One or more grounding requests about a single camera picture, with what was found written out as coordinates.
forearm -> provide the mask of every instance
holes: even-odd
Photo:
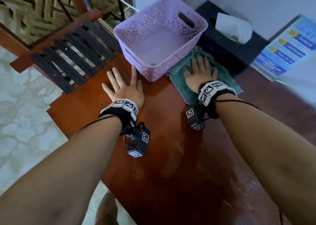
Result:
[[[2,219],[10,224],[64,224],[69,211],[79,223],[121,129],[117,117],[98,121],[46,157],[0,198]]]
[[[293,222],[308,224],[314,219],[316,148],[250,105],[220,102],[216,111],[235,147],[281,210]]]

hand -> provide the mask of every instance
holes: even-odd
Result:
[[[195,57],[191,59],[191,67],[192,74],[187,68],[183,68],[183,75],[187,86],[195,93],[198,93],[198,88],[201,84],[217,79],[217,68],[214,69],[214,73],[211,76],[209,61],[206,57],[202,58],[200,54],[197,56],[197,61]]]
[[[130,86],[125,84],[117,68],[113,68],[112,71],[115,78],[111,71],[107,72],[107,76],[113,86],[114,92],[110,90],[105,83],[102,84],[102,88],[108,94],[112,102],[117,99],[129,99],[136,104],[138,109],[140,109],[144,104],[145,98],[142,81],[137,81],[137,71],[135,66],[132,66],[132,79]]]

purple plastic basket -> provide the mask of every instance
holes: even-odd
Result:
[[[155,82],[193,49],[207,25],[181,0],[159,0],[118,24],[114,34],[128,62]]]

cloth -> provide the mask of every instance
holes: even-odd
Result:
[[[207,57],[207,59],[209,60],[212,74],[214,72],[214,68],[217,67],[217,80],[222,81],[226,83],[229,87],[235,89],[237,94],[243,92],[239,85],[229,75],[228,70],[224,66],[220,65],[219,63],[216,63],[213,56],[205,52],[201,47],[196,46],[187,56],[185,56],[182,60],[180,60],[166,72],[166,75],[169,76],[172,84],[176,87],[177,91],[179,92],[179,94],[181,95],[186,104],[195,104],[198,99],[198,94],[190,90],[189,87],[186,85],[182,69],[184,67],[187,67],[189,71],[192,73],[191,58],[194,56],[196,59],[199,53],[202,55],[202,57]]]

yellow label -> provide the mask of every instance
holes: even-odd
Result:
[[[289,35],[294,38],[295,36],[298,35],[298,33],[297,33],[294,29],[291,29],[291,30],[289,31]]]
[[[281,45],[285,45],[287,43],[287,41],[285,39],[279,39],[278,42]]]
[[[274,46],[271,46],[271,47],[269,48],[269,50],[271,50],[273,53],[277,52],[277,48],[274,47]]]

